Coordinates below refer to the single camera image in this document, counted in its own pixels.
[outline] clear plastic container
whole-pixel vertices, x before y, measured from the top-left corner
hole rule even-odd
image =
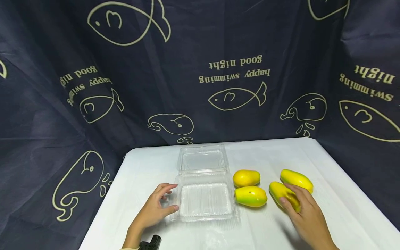
[[[172,220],[226,220],[237,215],[224,145],[181,148],[178,171],[173,202],[180,209]]]

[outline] white tablecloth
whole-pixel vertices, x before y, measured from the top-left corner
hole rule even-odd
[[[260,187],[267,192],[270,182],[279,181],[284,168],[310,178],[314,183],[313,196],[341,250],[399,249],[400,232],[315,140],[223,144],[231,174],[239,169],[257,170],[261,174]],[[126,155],[80,250],[120,249],[128,226],[154,188],[159,183],[174,182],[180,148],[137,148]],[[267,195],[267,206],[262,209],[239,206],[239,225],[193,227],[166,219],[147,230],[142,240],[149,242],[153,234],[160,235],[160,250],[309,249],[288,216]]]

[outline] dark navy backdrop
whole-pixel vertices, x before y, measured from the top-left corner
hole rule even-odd
[[[133,148],[296,136],[400,227],[396,0],[2,0],[0,19],[1,249],[77,249]]]

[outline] mango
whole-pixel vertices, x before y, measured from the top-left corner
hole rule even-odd
[[[239,170],[233,175],[233,183],[238,188],[254,186],[260,179],[260,173],[253,170]]]
[[[252,208],[258,208],[265,205],[268,199],[265,190],[257,186],[237,188],[235,190],[235,197],[239,204]]]
[[[298,172],[295,172],[295,171],[292,171],[289,169],[284,169],[280,173],[280,179],[284,183],[289,183],[292,185],[296,185],[296,186],[305,188],[310,192],[310,194],[312,194],[312,192],[313,192],[314,185],[312,184],[310,179],[308,179],[306,176],[304,176],[301,173],[298,173]]]
[[[288,199],[288,201],[290,202],[290,204],[292,205],[294,210],[296,212],[300,212],[300,210],[301,210],[300,202],[297,199],[296,194],[289,188],[285,187],[284,184],[282,184],[280,182],[271,182],[270,194],[279,206],[282,207],[282,205],[279,201],[279,198],[285,197],[286,199]]]

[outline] hinged lid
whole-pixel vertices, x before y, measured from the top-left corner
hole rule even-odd
[[[228,159],[224,145],[181,148],[178,171],[179,175],[227,172]]]

